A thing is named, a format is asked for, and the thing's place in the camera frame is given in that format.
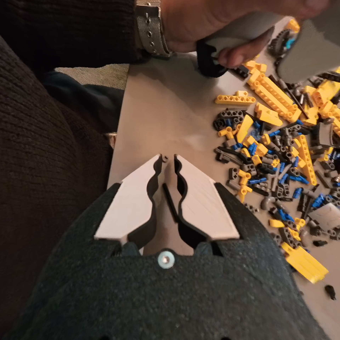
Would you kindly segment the person's left forearm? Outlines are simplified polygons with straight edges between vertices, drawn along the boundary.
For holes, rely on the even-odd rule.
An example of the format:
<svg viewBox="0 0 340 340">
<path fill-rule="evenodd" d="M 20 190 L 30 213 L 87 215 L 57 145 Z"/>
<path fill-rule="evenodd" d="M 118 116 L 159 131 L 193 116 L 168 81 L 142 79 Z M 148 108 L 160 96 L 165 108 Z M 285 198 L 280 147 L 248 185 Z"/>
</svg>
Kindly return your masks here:
<svg viewBox="0 0 340 340">
<path fill-rule="evenodd" d="M 135 1 L 0 2 L 1 38 L 35 72 L 58 67 L 135 64 Z"/>
</svg>

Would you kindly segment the yellow curved panel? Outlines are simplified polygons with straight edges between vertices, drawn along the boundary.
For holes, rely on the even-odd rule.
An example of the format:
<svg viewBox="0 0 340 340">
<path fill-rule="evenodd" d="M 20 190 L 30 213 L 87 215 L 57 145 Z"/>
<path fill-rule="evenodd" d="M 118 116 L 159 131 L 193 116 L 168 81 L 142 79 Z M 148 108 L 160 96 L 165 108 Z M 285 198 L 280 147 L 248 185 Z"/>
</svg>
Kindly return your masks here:
<svg viewBox="0 0 340 340">
<path fill-rule="evenodd" d="M 322 281 L 329 271 L 302 247 L 293 249 L 283 242 L 281 248 L 284 250 L 287 263 L 292 266 L 309 282 L 315 284 Z"/>
</svg>

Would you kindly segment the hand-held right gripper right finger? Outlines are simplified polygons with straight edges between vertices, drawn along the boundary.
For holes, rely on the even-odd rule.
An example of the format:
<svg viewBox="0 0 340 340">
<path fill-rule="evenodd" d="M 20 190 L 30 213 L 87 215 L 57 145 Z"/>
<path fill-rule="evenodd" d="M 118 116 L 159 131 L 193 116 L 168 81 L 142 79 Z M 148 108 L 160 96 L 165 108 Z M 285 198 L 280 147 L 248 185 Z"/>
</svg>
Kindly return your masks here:
<svg viewBox="0 0 340 340">
<path fill-rule="evenodd" d="M 240 234 L 218 191 L 217 183 L 179 154 L 174 155 L 178 205 L 178 231 L 191 248 L 201 242 L 238 240 Z"/>
</svg>

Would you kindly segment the person's dark knit sweater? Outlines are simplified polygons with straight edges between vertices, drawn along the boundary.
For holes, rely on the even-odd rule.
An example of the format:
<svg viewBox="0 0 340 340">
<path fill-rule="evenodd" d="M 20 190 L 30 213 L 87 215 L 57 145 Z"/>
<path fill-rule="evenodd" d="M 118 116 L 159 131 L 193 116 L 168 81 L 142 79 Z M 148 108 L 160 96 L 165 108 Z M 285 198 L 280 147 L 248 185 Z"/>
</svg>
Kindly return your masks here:
<svg viewBox="0 0 340 340">
<path fill-rule="evenodd" d="M 1 38 L 1 338 L 50 253 L 106 189 L 113 149 Z"/>
</svg>

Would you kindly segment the person's dark trousers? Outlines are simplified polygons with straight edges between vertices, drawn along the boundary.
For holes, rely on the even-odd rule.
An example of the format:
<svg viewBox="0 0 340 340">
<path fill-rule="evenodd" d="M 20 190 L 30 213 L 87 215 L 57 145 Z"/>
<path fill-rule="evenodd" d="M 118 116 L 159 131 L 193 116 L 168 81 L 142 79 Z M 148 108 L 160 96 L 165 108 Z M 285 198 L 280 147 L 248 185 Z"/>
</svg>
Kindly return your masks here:
<svg viewBox="0 0 340 340">
<path fill-rule="evenodd" d="M 100 133 L 118 131 L 124 90 L 114 87 L 81 84 L 58 71 L 39 74 L 50 96 L 77 113 Z"/>
</svg>

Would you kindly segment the person's left hand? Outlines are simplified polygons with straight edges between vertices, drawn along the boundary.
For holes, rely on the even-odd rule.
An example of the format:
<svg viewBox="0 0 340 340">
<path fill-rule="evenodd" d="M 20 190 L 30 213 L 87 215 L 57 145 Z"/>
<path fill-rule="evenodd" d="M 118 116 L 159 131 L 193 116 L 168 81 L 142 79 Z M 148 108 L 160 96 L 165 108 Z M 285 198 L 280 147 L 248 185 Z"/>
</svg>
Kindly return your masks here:
<svg viewBox="0 0 340 340">
<path fill-rule="evenodd" d="M 160 2 L 164 39 L 171 52 L 189 53 L 197 41 L 252 12 L 273 12 L 295 19 L 315 17 L 329 0 L 164 0 Z"/>
</svg>

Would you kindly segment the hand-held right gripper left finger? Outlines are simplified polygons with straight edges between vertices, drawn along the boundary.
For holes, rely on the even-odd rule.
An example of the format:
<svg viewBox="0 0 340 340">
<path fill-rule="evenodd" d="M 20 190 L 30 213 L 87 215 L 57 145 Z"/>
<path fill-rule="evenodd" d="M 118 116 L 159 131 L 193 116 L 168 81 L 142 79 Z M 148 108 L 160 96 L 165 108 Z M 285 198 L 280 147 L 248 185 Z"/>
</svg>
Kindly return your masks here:
<svg viewBox="0 0 340 340">
<path fill-rule="evenodd" d="M 121 245 L 132 242 L 138 249 L 148 244 L 156 232 L 156 205 L 163 156 L 155 155 L 121 182 L 99 227 L 95 240 L 113 240 Z"/>
</svg>

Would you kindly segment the grey curved panel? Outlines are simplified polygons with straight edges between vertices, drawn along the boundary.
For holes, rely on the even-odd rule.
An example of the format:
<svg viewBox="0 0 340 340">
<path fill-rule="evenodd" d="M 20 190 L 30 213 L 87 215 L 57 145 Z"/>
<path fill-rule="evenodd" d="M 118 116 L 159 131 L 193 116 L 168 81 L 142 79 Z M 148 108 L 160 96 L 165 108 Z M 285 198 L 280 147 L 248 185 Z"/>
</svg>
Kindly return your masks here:
<svg viewBox="0 0 340 340">
<path fill-rule="evenodd" d="M 309 217 L 316 221 L 325 232 L 340 227 L 340 210 L 332 203 L 310 212 Z"/>
</svg>

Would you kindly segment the black axle rod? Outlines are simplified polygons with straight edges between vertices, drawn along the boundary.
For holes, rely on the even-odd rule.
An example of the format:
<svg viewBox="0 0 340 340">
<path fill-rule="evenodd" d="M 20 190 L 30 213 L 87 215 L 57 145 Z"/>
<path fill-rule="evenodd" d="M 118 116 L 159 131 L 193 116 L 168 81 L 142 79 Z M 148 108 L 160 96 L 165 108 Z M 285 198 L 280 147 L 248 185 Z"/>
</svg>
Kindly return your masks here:
<svg viewBox="0 0 340 340">
<path fill-rule="evenodd" d="M 168 204 L 168 208 L 169 208 L 169 210 L 171 212 L 173 221 L 175 223 L 178 223 L 179 222 L 179 218 L 178 218 L 177 209 L 176 209 L 175 204 L 174 204 L 174 202 L 172 200 L 172 196 L 171 196 L 171 193 L 169 191 L 168 185 L 166 183 L 163 183 L 162 184 L 162 189 L 163 189 L 165 200 L 166 200 L 166 202 Z"/>
</svg>

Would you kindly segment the pile of toy building bricks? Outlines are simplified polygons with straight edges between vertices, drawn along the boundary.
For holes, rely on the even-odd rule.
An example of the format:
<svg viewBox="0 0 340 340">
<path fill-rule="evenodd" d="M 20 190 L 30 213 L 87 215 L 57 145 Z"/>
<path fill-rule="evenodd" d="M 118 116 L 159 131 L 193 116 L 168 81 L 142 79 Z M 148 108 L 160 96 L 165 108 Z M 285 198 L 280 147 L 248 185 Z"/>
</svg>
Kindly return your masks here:
<svg viewBox="0 0 340 340">
<path fill-rule="evenodd" d="M 291 37 L 296 41 L 284 51 Z M 225 138 L 214 151 L 216 160 L 234 163 L 226 184 L 245 207 L 257 212 L 244 200 L 251 193 L 263 197 L 280 249 L 285 242 L 309 253 L 302 241 L 307 228 L 314 237 L 339 240 L 339 228 L 325 232 L 309 217 L 328 203 L 339 209 L 339 8 L 302 28 L 290 20 L 268 53 L 276 75 L 248 61 L 233 72 L 247 79 L 253 94 L 216 97 L 228 106 L 213 122 Z"/>
</svg>

